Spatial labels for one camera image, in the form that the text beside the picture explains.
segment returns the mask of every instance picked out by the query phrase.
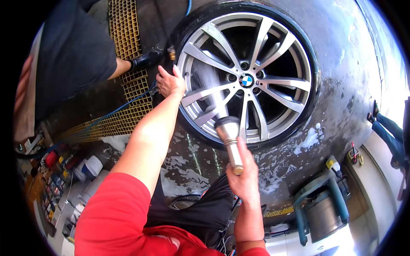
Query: bmw logo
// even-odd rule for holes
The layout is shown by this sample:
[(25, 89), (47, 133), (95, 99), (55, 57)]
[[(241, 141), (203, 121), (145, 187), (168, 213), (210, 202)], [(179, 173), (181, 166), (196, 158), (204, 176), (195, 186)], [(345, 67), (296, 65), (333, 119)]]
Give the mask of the bmw logo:
[(245, 88), (251, 87), (254, 83), (253, 77), (250, 74), (246, 74), (246, 73), (242, 74), (238, 80), (241, 86)]

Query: black tire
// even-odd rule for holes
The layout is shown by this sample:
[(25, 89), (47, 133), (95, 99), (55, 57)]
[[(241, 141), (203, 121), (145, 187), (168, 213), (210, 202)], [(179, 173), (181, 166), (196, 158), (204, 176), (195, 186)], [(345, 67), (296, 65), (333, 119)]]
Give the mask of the black tire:
[[(176, 60), (171, 61), (170, 59), (165, 60), (165, 66), (168, 71), (172, 71), (172, 65), (176, 64), (178, 61), (179, 55), (184, 47), (186, 41), (190, 38), (190, 36), (203, 24), (208, 22), (211, 19), (219, 17), (224, 14), (235, 13), (235, 12), (251, 12), (262, 14), (267, 17), (270, 17), (278, 22), (282, 23), (286, 26), (301, 42), (303, 48), (306, 51), (308, 59), (310, 61), (310, 67), (312, 72), (312, 88), (310, 91), (310, 98), (307, 102), (307, 105), (299, 118), (295, 121), (295, 123), (289, 127), (286, 131), (281, 133), (280, 135), (271, 138), (266, 141), (262, 141), (259, 143), (249, 143), (248, 148), (250, 150), (257, 150), (262, 149), (265, 147), (273, 147), (276, 146), (285, 140), (289, 139), (295, 132), (297, 132), (308, 120), (312, 111), (315, 106), (315, 99), (318, 94), (319, 89), (319, 77), (318, 77), (318, 65), (317, 65), (317, 58), (314, 53), (312, 44), (308, 39), (306, 33), (303, 29), (290, 17), (282, 13), (276, 7), (262, 5), (258, 3), (252, 2), (214, 2), (209, 5), (202, 6), (192, 13), (190, 13), (185, 19), (181, 21), (181, 23), (177, 26), (177, 28), (171, 34), (171, 39), (169, 44), (175, 46), (176, 50)], [(209, 146), (223, 150), (223, 144), (219, 139), (207, 134), (203, 131), (200, 127), (197, 127), (193, 121), (187, 116), (185, 110), (180, 105), (179, 113), (178, 113), (178, 122), (189, 132), (196, 135), (198, 138), (203, 140)]]

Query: blue metal stand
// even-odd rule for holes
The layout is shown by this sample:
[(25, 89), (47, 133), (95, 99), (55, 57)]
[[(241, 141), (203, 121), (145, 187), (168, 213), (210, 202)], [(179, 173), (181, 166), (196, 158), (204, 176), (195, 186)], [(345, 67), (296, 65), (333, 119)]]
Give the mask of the blue metal stand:
[(340, 216), (340, 219), (343, 224), (347, 224), (349, 222), (349, 213), (347, 211), (346, 203), (343, 199), (342, 193), (340, 192), (339, 186), (337, 185), (335, 177), (336, 176), (334, 175), (334, 173), (328, 170), (321, 176), (319, 176), (318, 178), (304, 186), (293, 197), (293, 208), (296, 214), (299, 240), (302, 246), (305, 246), (308, 242), (308, 238), (306, 237), (306, 235), (310, 232), (304, 209), (302, 209), (302, 202), (308, 195), (313, 193), (316, 189), (322, 186), (328, 186), (329, 192), (331, 193), (332, 198), (334, 199), (334, 206), (337, 215)]

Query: blue jeans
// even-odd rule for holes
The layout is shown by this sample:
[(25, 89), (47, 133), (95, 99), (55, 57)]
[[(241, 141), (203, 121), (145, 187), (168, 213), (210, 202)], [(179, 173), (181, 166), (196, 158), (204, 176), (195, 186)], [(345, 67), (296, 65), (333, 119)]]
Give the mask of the blue jeans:
[(403, 145), (403, 130), (393, 121), (387, 117), (377, 114), (377, 121), (373, 122), (372, 129), (379, 135), (380, 138), (389, 147), (394, 159), (400, 163), (401, 166), (405, 164), (405, 154)]

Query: red shirt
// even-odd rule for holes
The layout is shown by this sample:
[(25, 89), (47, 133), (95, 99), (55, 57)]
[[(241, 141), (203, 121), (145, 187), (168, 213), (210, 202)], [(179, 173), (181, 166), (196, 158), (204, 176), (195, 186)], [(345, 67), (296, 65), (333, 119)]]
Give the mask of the red shirt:
[[(111, 173), (88, 201), (75, 231), (76, 255), (210, 255), (193, 234), (173, 226), (144, 228), (151, 195), (138, 179)], [(252, 248), (242, 256), (266, 256), (265, 249)]]

